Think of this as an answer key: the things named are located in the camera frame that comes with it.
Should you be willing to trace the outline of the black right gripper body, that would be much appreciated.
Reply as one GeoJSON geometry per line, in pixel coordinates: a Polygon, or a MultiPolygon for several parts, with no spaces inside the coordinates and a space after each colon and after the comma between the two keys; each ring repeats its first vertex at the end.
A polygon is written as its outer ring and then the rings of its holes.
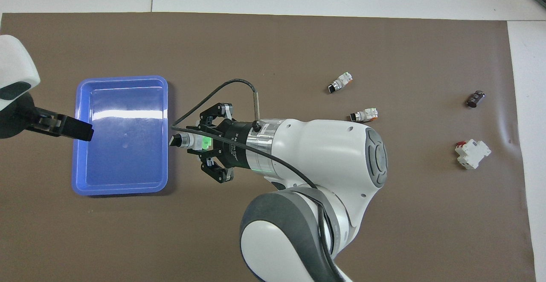
{"type": "MultiPolygon", "coordinates": [[[[250,134],[249,122],[223,120],[219,125],[212,124],[211,128],[220,132],[221,137],[240,144],[246,144],[248,135],[250,134]]],[[[213,141],[213,148],[219,148],[221,150],[218,160],[225,168],[250,169],[246,150],[244,148],[229,143],[219,142],[217,140],[213,141]]]]}

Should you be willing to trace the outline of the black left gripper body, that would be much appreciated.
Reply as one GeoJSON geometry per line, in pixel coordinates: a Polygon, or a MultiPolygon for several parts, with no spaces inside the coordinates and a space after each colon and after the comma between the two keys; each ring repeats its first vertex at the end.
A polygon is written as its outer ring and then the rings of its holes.
{"type": "Polygon", "coordinates": [[[0,138],[11,138],[31,126],[38,117],[33,97],[29,92],[15,99],[0,111],[0,138]]]}

